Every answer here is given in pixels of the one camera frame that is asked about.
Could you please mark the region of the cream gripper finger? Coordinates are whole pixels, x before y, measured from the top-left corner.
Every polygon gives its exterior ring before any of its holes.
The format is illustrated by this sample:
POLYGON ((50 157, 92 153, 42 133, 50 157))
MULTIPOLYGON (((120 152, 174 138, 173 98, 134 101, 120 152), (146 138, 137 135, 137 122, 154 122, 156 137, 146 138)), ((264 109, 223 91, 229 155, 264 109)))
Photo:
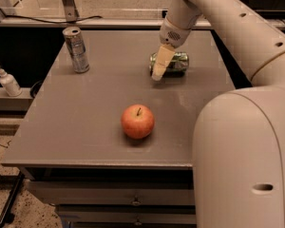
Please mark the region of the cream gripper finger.
POLYGON ((155 81, 159 81, 164 72, 166 71, 166 68, 169 66, 171 60, 173 59, 175 54, 175 49, 169 45, 161 45, 159 48, 159 51, 156 56, 155 64, 153 65, 152 70, 152 79, 155 81))

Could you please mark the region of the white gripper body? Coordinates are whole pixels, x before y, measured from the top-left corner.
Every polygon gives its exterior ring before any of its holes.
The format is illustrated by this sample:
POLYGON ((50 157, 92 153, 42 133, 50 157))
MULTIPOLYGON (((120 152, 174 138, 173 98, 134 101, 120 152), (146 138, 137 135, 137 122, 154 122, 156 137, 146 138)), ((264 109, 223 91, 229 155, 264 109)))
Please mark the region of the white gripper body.
POLYGON ((171 45, 173 48, 179 48, 184 44, 190 32, 191 28, 181 28, 165 18, 161 24, 160 42, 164 45, 171 45))

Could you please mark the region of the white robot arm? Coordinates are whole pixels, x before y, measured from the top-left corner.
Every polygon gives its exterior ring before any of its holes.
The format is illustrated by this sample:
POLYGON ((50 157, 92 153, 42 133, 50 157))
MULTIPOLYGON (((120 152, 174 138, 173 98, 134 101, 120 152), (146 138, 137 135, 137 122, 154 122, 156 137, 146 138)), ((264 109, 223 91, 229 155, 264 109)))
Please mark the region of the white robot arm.
POLYGON ((239 0, 172 0, 160 53, 202 13, 251 84, 221 94, 193 134, 198 228, 285 228, 285 34, 239 0))

